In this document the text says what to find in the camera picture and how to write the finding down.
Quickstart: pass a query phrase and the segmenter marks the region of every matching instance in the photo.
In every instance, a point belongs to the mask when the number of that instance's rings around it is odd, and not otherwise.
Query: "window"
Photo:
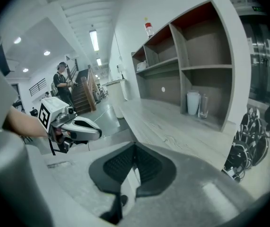
[[[240,16],[251,54],[249,97],[270,104],[270,30],[266,16]]]

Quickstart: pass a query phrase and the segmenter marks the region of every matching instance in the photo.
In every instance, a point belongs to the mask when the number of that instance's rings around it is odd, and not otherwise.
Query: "backpack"
[[[55,86],[55,83],[54,82],[51,83],[51,88],[52,88],[52,91],[54,93],[54,96],[56,96],[58,94],[58,89]]]

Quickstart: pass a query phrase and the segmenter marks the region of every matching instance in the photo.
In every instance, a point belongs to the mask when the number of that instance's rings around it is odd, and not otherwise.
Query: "clear glass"
[[[205,94],[201,95],[198,112],[198,117],[201,119],[206,119],[209,113],[209,110],[207,108],[208,101],[209,101],[208,96],[206,96]]]

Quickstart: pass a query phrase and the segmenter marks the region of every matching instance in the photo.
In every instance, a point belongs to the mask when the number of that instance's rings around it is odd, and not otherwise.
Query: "forearm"
[[[59,84],[57,85],[57,87],[67,87],[67,86],[68,86],[67,83],[59,83]]]
[[[7,118],[11,130],[21,136],[47,137],[47,133],[38,118],[19,112],[11,107]]]

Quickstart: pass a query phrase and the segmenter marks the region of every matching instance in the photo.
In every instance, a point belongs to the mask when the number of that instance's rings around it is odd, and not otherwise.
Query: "black railing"
[[[35,93],[39,92],[44,87],[46,87],[45,78],[43,78],[41,81],[37,82],[34,86],[32,86],[29,89],[31,96],[33,96]]]

